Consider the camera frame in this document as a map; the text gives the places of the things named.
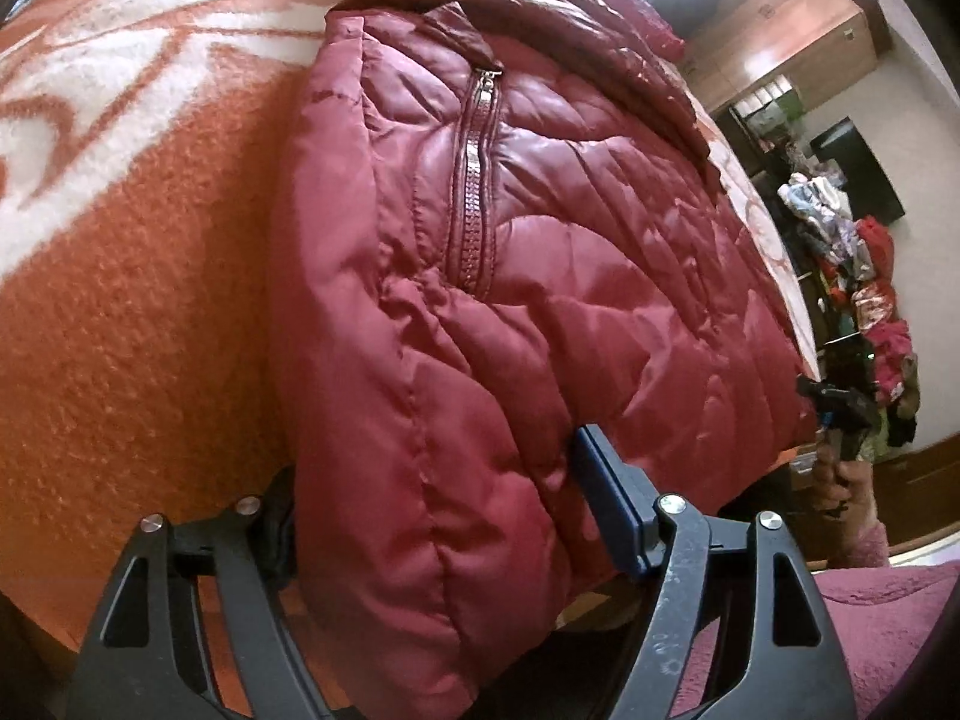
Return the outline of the right hand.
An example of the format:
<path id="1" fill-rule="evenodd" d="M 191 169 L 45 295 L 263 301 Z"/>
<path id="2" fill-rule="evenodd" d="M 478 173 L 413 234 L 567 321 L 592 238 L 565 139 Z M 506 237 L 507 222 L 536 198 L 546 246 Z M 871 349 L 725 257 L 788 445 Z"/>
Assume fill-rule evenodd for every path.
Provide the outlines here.
<path id="1" fill-rule="evenodd" d="M 836 538 L 853 546 L 877 522 L 874 468 L 864 460 L 839 460 L 827 439 L 815 450 L 812 507 L 835 524 Z"/>

